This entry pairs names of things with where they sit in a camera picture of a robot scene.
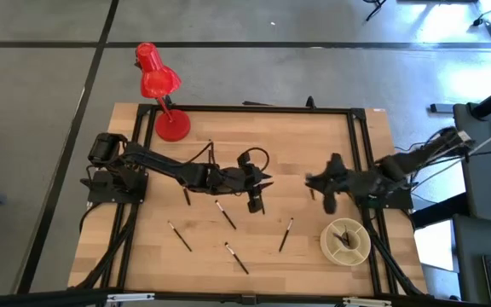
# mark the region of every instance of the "metal rod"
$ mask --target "metal rod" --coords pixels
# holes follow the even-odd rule
[[[140,131],[142,128],[143,117],[146,114],[146,105],[137,106],[136,111],[136,121],[134,122],[134,130],[132,131],[132,140],[137,142],[140,137]],[[115,211],[115,218],[113,219],[113,227],[111,228],[111,236],[109,238],[109,246],[115,241],[115,238],[120,231],[123,222],[125,204],[117,204],[117,210]],[[101,276],[101,287],[109,286],[109,281],[111,280],[111,273],[113,271],[113,260],[111,260],[111,265],[108,265]]]
[[[154,105],[155,111],[162,111],[162,107]],[[240,112],[240,113],[317,113],[317,114],[340,114],[345,115],[350,112],[348,108],[330,107],[273,107],[273,106],[194,106],[194,105],[173,105],[172,109],[193,112]]]
[[[371,137],[368,134],[367,117],[365,119],[360,119],[361,136],[363,139],[363,147],[365,148],[365,155],[367,156],[368,167],[371,168],[374,165],[373,148],[371,147]],[[384,243],[385,247],[390,250],[390,238],[388,236],[388,229],[385,225],[384,209],[377,209],[376,214],[376,224],[378,225],[378,232],[380,233],[380,239]],[[385,272],[388,277],[388,287],[390,293],[398,294],[399,289],[397,288],[396,277],[391,272],[390,266],[384,262]]]
[[[349,140],[351,144],[352,157],[354,158],[355,170],[362,171],[361,159],[359,157],[359,148],[357,144],[357,136],[355,135],[354,117],[351,112],[347,114],[346,119],[348,120]],[[360,209],[360,212],[361,212],[361,219],[363,220],[363,223],[370,222],[368,209],[362,207]],[[374,251],[372,242],[371,242],[371,251]],[[380,275],[378,273],[377,261],[374,254],[375,252],[370,252],[368,254],[368,263],[371,271],[371,281],[373,283],[374,295],[377,295],[382,292],[382,287],[380,286]]]
[[[330,304],[343,302],[344,297],[322,295],[281,295],[281,294],[255,294],[257,303],[289,303],[289,304]],[[215,301],[222,303],[242,304],[244,294],[239,293],[171,293],[156,292],[156,299],[161,300],[194,300]]]
[[[162,99],[161,97],[157,98],[157,101],[159,102],[159,105],[162,107],[164,110],[164,114],[168,117],[168,120],[170,122],[174,121],[174,118],[171,117],[170,111],[168,110],[168,107],[166,106],[166,101]]]
[[[111,245],[117,238],[118,231],[122,224],[122,216],[124,212],[124,204],[117,204],[117,210],[115,211],[115,218],[113,219],[113,227],[111,228],[111,236],[109,237],[109,245]],[[107,269],[101,274],[100,287],[109,286],[109,280],[111,279],[111,271],[113,270],[113,262],[107,266]]]
[[[149,120],[147,122],[147,130],[145,132],[145,139],[143,146],[145,148],[151,147],[151,141],[153,140],[154,120],[156,117],[156,108],[154,105],[150,106]],[[139,211],[140,204],[132,204],[130,214],[133,214],[133,223],[131,224],[131,230],[126,242],[124,243],[123,256],[120,262],[120,268],[118,270],[117,287],[124,288],[126,281],[126,273],[128,272],[128,262],[130,261],[130,254],[132,252],[132,241],[134,240],[134,231],[136,230],[137,213]]]

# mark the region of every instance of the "red desk lamp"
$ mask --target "red desk lamp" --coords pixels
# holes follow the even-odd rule
[[[165,141],[183,139],[191,129],[190,119],[181,110],[169,110],[164,99],[179,89],[179,76],[162,63],[159,52],[152,43],[140,43],[136,49],[136,57],[136,64],[142,69],[142,96],[155,98],[164,110],[164,114],[154,124],[154,129]]]

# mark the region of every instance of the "black cable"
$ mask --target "black cable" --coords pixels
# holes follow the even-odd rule
[[[192,157],[189,161],[187,162],[183,162],[183,164],[189,164],[189,163],[192,163],[193,161],[195,161],[201,154],[203,154],[209,147],[211,147],[211,151],[213,151],[213,142],[212,141],[209,141],[207,143],[207,145],[204,146],[204,148],[202,148],[202,150],[200,150],[194,157]]]
[[[253,151],[253,150],[258,150],[260,152],[262,152],[265,156],[266,156],[266,163],[264,164],[264,166],[261,168],[261,171],[264,171],[266,170],[267,167],[269,167],[269,163],[270,163],[270,155],[269,155],[269,152],[267,152],[266,150],[262,149],[262,148],[249,148],[247,149],[245,153],[249,153],[250,151]]]
[[[101,257],[100,261],[98,264],[89,272],[89,274],[86,276],[86,278],[81,281],[78,285],[76,285],[77,288],[87,288],[91,289],[97,280],[100,278],[101,273],[105,270],[105,268],[110,265],[113,257],[119,250],[120,246],[123,244],[124,240],[126,240],[131,233],[132,227],[131,225],[134,223],[134,220],[136,219],[137,215],[130,213],[128,216],[128,219],[126,223],[124,224],[123,228],[120,230],[118,235],[115,237],[115,240],[112,244],[109,245],[107,248],[106,252],[103,254]]]
[[[421,295],[423,294],[404,274],[402,269],[399,267],[397,261],[391,256],[384,243],[380,240],[378,233],[374,230],[373,223],[367,220],[367,223],[363,224],[363,227],[367,230],[369,237],[371,238],[371,243],[378,249],[380,256],[382,256],[384,262],[388,264],[391,272],[396,277],[399,284],[401,284],[402,289],[407,295]]]
[[[81,222],[78,224],[78,232],[81,233],[83,231],[83,223],[84,219],[91,213],[95,208],[97,208],[101,203],[92,203],[92,206],[83,214],[81,217]]]
[[[433,133],[428,139],[427,141],[425,141],[424,145],[422,145],[420,148],[422,148],[423,146],[427,145],[429,142],[431,142],[431,140],[433,140],[433,138],[439,134],[441,134],[441,132],[443,132],[444,130],[446,129],[452,129],[453,127],[445,127],[445,128],[441,128],[439,130],[437,130],[435,133]],[[425,165],[421,165],[418,169],[416,169],[416,171],[413,171],[411,173],[411,176],[410,176],[410,180],[409,180],[409,184],[412,185],[414,180],[416,179],[416,177],[418,176],[419,174],[419,171],[421,171],[422,168],[424,168]]]
[[[411,193],[411,195],[414,195],[414,196],[418,197],[419,199],[421,199],[421,200],[425,200],[425,201],[427,201],[427,202],[429,202],[429,203],[431,203],[431,204],[436,204],[436,201],[433,201],[433,200],[427,200],[427,199],[423,198],[422,196],[420,196],[420,195],[418,195],[418,194]]]
[[[472,154],[470,154],[469,156],[470,156],[470,157],[474,157],[474,156],[479,156],[479,155],[484,155],[484,154],[491,154],[491,151],[482,152],[482,153],[472,153]],[[461,157],[452,157],[452,158],[448,158],[448,159],[443,159],[443,160],[434,161],[434,162],[429,163],[429,164],[428,164],[428,165],[426,165],[425,167],[427,167],[427,166],[432,166],[432,165],[437,165],[437,164],[444,163],[444,162],[448,162],[448,161],[452,161],[452,160],[455,160],[455,159],[461,159]]]
[[[414,146],[419,145],[419,144],[425,144],[425,142],[415,142],[412,145],[410,145],[410,147],[408,149],[403,149],[403,148],[400,148],[398,146],[395,146],[395,148],[397,148],[401,151],[407,152],[407,151],[410,151],[410,149],[412,149]]]

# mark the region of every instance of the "black metal frame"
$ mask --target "black metal frame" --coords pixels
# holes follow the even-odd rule
[[[66,290],[49,293],[31,293],[22,295],[2,295],[0,296],[0,307],[7,306],[28,306],[28,307],[47,307],[47,306],[90,306],[92,304],[104,304],[109,298],[116,299],[119,294],[123,294],[122,289],[103,288],[86,290]],[[205,294],[205,293],[144,293],[145,299],[157,300],[196,300],[196,301],[217,301],[221,303],[232,302],[238,304],[262,304],[262,303],[295,303],[295,304],[352,304],[352,298],[340,296],[302,296],[302,295],[241,295],[241,294]],[[362,297],[361,299],[383,300],[391,302],[393,307],[490,307],[487,304],[475,304],[452,300],[436,299],[428,296],[405,296],[397,294],[379,294],[374,297]]]
[[[355,169],[357,171],[361,170],[361,159],[359,153],[359,146],[357,142],[357,135],[355,132],[355,121],[358,120],[361,127],[361,136],[363,139],[363,146],[365,148],[365,155],[367,157],[367,164],[370,166],[373,164],[373,150],[370,143],[370,138],[368,135],[367,128],[367,117],[365,110],[362,108],[325,108],[325,107],[273,107],[273,106],[192,106],[192,105],[172,105],[172,108],[179,109],[182,111],[190,112],[240,112],[240,113],[321,113],[321,114],[338,114],[345,115],[348,122],[349,129],[349,139],[352,148],[352,156],[354,159]],[[153,125],[157,111],[162,111],[159,105],[139,105],[136,115],[136,122],[134,125],[134,131],[132,133],[132,141],[137,141],[139,138],[139,130],[141,129],[141,124],[143,117],[149,111],[149,120],[147,124],[147,133],[143,145],[150,148],[151,139],[153,136]],[[113,221],[112,238],[119,232],[120,224],[122,223],[122,217],[124,213],[123,204],[118,204],[117,212],[115,214],[115,219]],[[139,204],[134,204],[132,210],[137,209]],[[363,221],[370,219],[369,209],[362,208],[361,216]],[[378,231],[380,233],[380,238],[384,245],[390,249],[390,243],[387,235],[387,228],[384,220],[384,211],[381,209],[376,210]],[[121,259],[120,270],[118,273],[117,287],[124,289],[126,270],[128,267],[128,262],[130,261],[130,253],[132,247],[132,237],[134,227],[132,227],[130,237],[124,243],[123,257]],[[371,281],[373,284],[374,295],[382,293],[380,285],[380,275],[378,272],[377,260],[374,252],[369,254],[368,258],[370,271],[371,271]],[[102,277],[102,287],[108,286],[108,281],[111,274],[110,265],[104,272]],[[388,285],[390,293],[397,294],[396,278],[391,274],[389,267],[386,264],[386,273],[388,276]],[[212,300],[212,301],[224,301],[224,302],[236,302],[242,304],[257,304],[260,302],[273,302],[273,303],[320,303],[320,304],[330,304],[342,301],[343,297],[333,297],[333,296],[294,296],[294,295],[250,295],[250,294],[221,294],[221,293],[156,293],[157,299],[192,299],[192,300]]]

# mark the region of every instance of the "table leg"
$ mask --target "table leg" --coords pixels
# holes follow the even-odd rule
[[[454,214],[469,215],[467,195],[465,192],[425,209],[418,210],[411,214],[411,218],[414,222],[414,227],[416,229],[421,229],[434,223],[451,219]]]

